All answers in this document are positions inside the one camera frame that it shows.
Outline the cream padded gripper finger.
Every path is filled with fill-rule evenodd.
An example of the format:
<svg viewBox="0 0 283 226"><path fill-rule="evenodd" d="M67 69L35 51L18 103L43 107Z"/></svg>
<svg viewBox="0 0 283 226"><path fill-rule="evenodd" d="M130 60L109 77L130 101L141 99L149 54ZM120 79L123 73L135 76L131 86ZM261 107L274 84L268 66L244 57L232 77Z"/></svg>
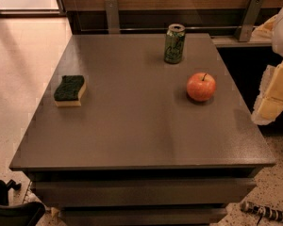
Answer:
<svg viewBox="0 0 283 226"><path fill-rule="evenodd" d="M274 122L283 112L283 61L266 67L253 108L251 119L257 125Z"/></svg>

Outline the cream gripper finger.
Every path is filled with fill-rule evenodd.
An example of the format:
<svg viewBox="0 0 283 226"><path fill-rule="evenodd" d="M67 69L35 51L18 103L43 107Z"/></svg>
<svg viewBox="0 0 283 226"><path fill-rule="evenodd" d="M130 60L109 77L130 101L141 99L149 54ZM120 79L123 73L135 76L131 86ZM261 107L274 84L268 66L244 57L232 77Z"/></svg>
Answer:
<svg viewBox="0 0 283 226"><path fill-rule="evenodd" d="M273 35L273 27L276 16L269 18L266 22L254 29L251 35L252 40L270 39Z"/></svg>

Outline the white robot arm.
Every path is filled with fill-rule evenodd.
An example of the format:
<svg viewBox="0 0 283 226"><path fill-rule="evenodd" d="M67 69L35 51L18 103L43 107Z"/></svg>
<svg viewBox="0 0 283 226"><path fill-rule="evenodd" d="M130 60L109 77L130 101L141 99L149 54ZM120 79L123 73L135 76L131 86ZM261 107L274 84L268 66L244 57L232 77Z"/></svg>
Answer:
<svg viewBox="0 0 283 226"><path fill-rule="evenodd" d="M283 57L283 8L273 17L272 23L272 49ZM257 125L267 125L283 112L283 60L276 67L266 67L253 109L251 120Z"/></svg>

